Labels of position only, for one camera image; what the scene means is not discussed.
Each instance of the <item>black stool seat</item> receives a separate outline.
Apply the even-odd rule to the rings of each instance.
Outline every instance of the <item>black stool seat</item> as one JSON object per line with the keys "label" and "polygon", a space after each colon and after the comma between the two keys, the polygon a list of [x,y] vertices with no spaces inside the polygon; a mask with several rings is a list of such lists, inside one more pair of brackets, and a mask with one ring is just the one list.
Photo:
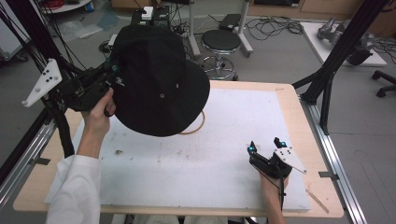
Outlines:
{"label": "black stool seat", "polygon": [[225,30],[211,30],[201,37],[202,43],[213,50],[232,51],[238,49],[241,40],[238,35]]}

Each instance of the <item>white gripper bracket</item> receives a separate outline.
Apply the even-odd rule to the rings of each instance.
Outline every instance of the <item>white gripper bracket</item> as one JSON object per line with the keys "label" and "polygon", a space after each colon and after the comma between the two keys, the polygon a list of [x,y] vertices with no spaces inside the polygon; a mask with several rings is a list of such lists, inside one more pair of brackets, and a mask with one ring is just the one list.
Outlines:
{"label": "white gripper bracket", "polygon": [[33,87],[33,90],[30,92],[27,100],[22,101],[22,104],[26,107],[31,106],[61,81],[62,76],[56,60],[49,59],[49,63],[47,64],[43,73],[41,73],[41,76]]}
{"label": "white gripper bracket", "polygon": [[306,174],[306,169],[303,163],[300,161],[292,147],[282,147],[274,150],[275,154],[287,165],[294,169]]}

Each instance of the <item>metal rail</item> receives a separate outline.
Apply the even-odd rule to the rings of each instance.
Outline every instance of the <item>metal rail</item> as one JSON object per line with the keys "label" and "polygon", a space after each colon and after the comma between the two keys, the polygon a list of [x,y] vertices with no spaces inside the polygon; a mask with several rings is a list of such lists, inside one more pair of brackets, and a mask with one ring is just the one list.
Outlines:
{"label": "metal rail", "polygon": [[302,105],[306,108],[306,110],[308,110],[311,116],[312,124],[315,126],[318,134],[318,140],[321,143],[322,152],[326,156],[329,169],[331,169],[329,171],[331,171],[332,174],[338,176],[338,179],[334,180],[334,182],[341,193],[352,222],[355,224],[366,224],[367,221],[363,212],[361,211],[361,206],[359,205],[358,199],[353,192],[352,186],[347,179],[347,174],[340,161],[340,158],[338,157],[337,151],[335,150],[334,144],[332,143],[332,139],[320,127],[320,112],[318,111],[317,106],[310,105],[307,102],[302,102]]}
{"label": "metal rail", "polygon": [[0,210],[3,209],[15,188],[21,183],[29,169],[35,165],[35,161],[40,156],[42,150],[47,145],[56,129],[56,125],[51,121],[48,125],[43,124],[32,143],[23,153],[17,164],[7,176],[0,187]]}

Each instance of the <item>floor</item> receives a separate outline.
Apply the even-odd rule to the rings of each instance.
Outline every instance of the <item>floor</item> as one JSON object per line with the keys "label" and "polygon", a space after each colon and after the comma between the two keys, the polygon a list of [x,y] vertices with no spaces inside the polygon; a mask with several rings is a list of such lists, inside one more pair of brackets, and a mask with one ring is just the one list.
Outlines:
{"label": "floor", "polygon": [[[104,4],[93,13],[82,9],[64,13],[58,18],[59,23],[81,21],[86,26],[100,24],[105,27],[89,38],[67,42],[86,67],[96,67],[106,59],[98,46],[129,23],[131,14],[123,13],[120,16],[118,12],[120,19],[109,14],[109,11]],[[205,23],[205,28],[215,29],[217,24],[208,21],[210,19],[197,19],[196,27]],[[228,56],[234,63],[240,81],[291,84],[311,75],[321,66],[304,35],[283,31],[266,40],[256,40],[248,32],[245,34],[254,52],[249,58],[242,49]],[[59,39],[55,38],[54,41],[60,46]],[[203,50],[202,54],[205,57],[208,52]],[[388,65],[380,69],[396,75],[396,65],[390,57],[385,54],[381,56]],[[396,155],[393,153],[396,147],[396,91],[387,93],[384,98],[375,96],[379,88],[389,85],[384,79],[371,79],[377,69],[342,66],[338,70],[332,84],[329,132],[367,222],[396,223],[396,193],[393,191],[396,188]],[[39,76],[32,60],[26,63],[12,60],[3,64],[0,71],[0,162],[3,164],[43,106],[36,104],[25,108],[21,105]],[[306,88],[301,87],[297,92],[304,93]],[[22,184],[23,181],[0,211],[1,223],[44,223],[46,214],[13,210],[13,200]],[[112,215],[102,214],[101,223],[111,223],[111,218]],[[289,223],[351,223],[347,214],[341,218],[288,217],[287,220]]]}

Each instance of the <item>person's arm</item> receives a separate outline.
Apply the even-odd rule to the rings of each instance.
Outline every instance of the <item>person's arm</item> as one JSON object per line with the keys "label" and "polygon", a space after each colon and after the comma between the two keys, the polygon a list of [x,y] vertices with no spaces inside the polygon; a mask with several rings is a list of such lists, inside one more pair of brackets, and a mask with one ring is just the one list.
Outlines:
{"label": "person's arm", "polygon": [[91,112],[82,113],[85,126],[75,156],[58,163],[62,185],[53,197],[47,223],[99,223],[101,171],[99,157],[102,141],[109,130],[110,115],[115,112],[109,90]]}
{"label": "person's arm", "polygon": [[[262,197],[264,199],[267,211],[268,222],[271,224],[286,223],[280,208],[279,188],[280,180],[274,180],[268,176],[260,175],[262,180]],[[288,185],[288,179],[285,179],[285,187]]]}

